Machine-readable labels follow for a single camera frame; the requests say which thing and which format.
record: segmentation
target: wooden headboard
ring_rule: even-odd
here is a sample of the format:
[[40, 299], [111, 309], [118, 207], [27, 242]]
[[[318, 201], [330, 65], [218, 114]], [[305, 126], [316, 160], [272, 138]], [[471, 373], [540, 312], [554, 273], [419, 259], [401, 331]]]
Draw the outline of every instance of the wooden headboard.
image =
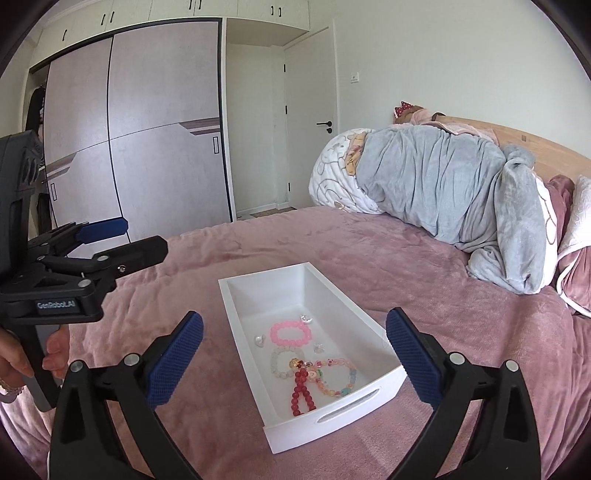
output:
[[579, 175], [591, 177], [591, 160], [583, 155], [574, 152], [558, 143], [551, 142], [545, 138], [513, 128], [502, 127], [501, 125], [487, 124], [478, 120], [468, 120], [453, 116], [439, 115], [437, 121], [460, 122], [476, 128], [487, 128], [495, 132], [501, 147], [511, 143], [522, 145], [536, 156], [535, 172], [544, 180], [548, 181], [555, 175], [566, 175], [577, 181]]

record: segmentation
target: multicolored beaded bracelet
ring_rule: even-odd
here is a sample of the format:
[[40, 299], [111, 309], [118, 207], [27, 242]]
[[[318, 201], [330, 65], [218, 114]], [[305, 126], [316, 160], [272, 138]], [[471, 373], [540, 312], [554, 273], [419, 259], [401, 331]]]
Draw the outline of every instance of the multicolored beaded bracelet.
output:
[[299, 348], [293, 346], [280, 346], [273, 350], [273, 353], [271, 354], [271, 372], [273, 372], [273, 375], [275, 375], [277, 378], [282, 378], [285, 380], [286, 378], [294, 376], [294, 370], [291, 367], [291, 363], [293, 362], [292, 360], [290, 362], [290, 369], [288, 371], [279, 371], [279, 368], [277, 367], [277, 360], [279, 358], [279, 355], [281, 355], [283, 352], [293, 352], [300, 358], [304, 358], [304, 352], [302, 352]]
[[309, 373], [308, 371], [302, 367], [297, 370], [295, 373], [295, 388], [294, 392], [291, 394], [291, 411], [294, 414], [294, 417], [298, 417], [301, 415], [300, 407], [299, 407], [299, 398], [300, 394], [304, 396], [306, 403], [308, 404], [308, 411], [312, 411], [316, 409], [316, 405], [314, 405], [314, 400], [312, 400], [312, 395], [308, 390], [308, 387], [304, 385], [308, 381]]
[[[283, 328], [298, 328], [304, 333], [304, 337], [298, 340], [279, 338], [278, 332]], [[287, 322], [279, 322], [271, 327], [271, 341], [276, 345], [302, 347], [308, 344], [310, 340], [312, 340], [312, 330], [310, 330], [310, 327], [301, 320], [296, 320], [294, 322], [290, 322], [289, 320]]]
[[[345, 388], [341, 390], [331, 390], [328, 388], [326, 382], [323, 380], [323, 367], [332, 367], [336, 365], [343, 365], [349, 367], [349, 383]], [[349, 395], [353, 389], [355, 388], [355, 382], [357, 380], [357, 370], [355, 366], [345, 360], [344, 358], [336, 358], [336, 359], [328, 359], [328, 360], [318, 360], [314, 363], [314, 369], [316, 371], [317, 376], [315, 377], [314, 381], [318, 386], [319, 390], [324, 394], [328, 395], [329, 397], [344, 397], [345, 395]]]

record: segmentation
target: pink beaded bracelet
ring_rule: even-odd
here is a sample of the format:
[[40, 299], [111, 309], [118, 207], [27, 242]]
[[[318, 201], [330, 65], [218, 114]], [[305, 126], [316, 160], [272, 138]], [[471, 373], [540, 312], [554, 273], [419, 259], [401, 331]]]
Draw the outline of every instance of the pink beaded bracelet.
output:
[[[283, 328], [299, 328], [304, 333], [304, 338], [298, 340], [286, 340], [279, 338], [279, 330]], [[312, 340], [312, 330], [302, 321], [280, 322], [271, 327], [271, 341], [279, 346], [302, 347]]]

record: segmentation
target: white tray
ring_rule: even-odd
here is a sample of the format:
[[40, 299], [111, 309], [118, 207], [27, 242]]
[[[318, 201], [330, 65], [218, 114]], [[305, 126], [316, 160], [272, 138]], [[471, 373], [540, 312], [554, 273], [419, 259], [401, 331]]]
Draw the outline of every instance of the white tray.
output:
[[[242, 366], [265, 424], [273, 453], [284, 452], [328, 435], [360, 419], [392, 400], [406, 378], [386, 332], [310, 263], [219, 281], [228, 319]], [[291, 394], [294, 378], [282, 380], [271, 372], [271, 354], [277, 347], [269, 330], [274, 323], [309, 315], [313, 339], [302, 350], [308, 361], [345, 358], [357, 369], [353, 392], [345, 397], [323, 395], [307, 384], [317, 409], [307, 412], [300, 397], [302, 415], [293, 416]], [[282, 330], [282, 338], [297, 338], [297, 329]], [[264, 347], [255, 337], [266, 335]], [[314, 353], [314, 344], [324, 345]], [[295, 355], [282, 353], [280, 371], [289, 370]], [[348, 383], [348, 370], [323, 369], [331, 388]]]

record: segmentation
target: pink bedspread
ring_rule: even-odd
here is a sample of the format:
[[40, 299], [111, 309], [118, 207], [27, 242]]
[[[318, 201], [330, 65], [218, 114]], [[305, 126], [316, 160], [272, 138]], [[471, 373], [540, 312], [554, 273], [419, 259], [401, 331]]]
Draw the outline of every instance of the pink bedspread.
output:
[[[467, 256], [388, 215], [327, 207], [220, 225], [169, 242], [155, 268], [124, 278], [104, 303], [105, 318], [72, 326], [72, 359], [114, 364], [142, 352], [188, 310], [206, 336], [172, 400], [158, 415], [206, 480], [383, 479], [411, 447], [431, 408], [405, 382], [399, 395], [356, 423], [273, 455], [226, 318], [217, 280], [310, 261], [377, 322], [401, 306], [445, 349], [482, 365], [518, 361], [534, 403], [544, 477], [560, 464], [589, 420], [591, 323], [569, 314], [556, 293], [517, 296], [466, 274]], [[43, 475], [51, 415], [28, 394], [0, 408], [19, 449]], [[470, 411], [472, 422], [475, 411]], [[114, 414], [137, 468], [137, 447]], [[446, 468], [467, 444], [462, 429]]]

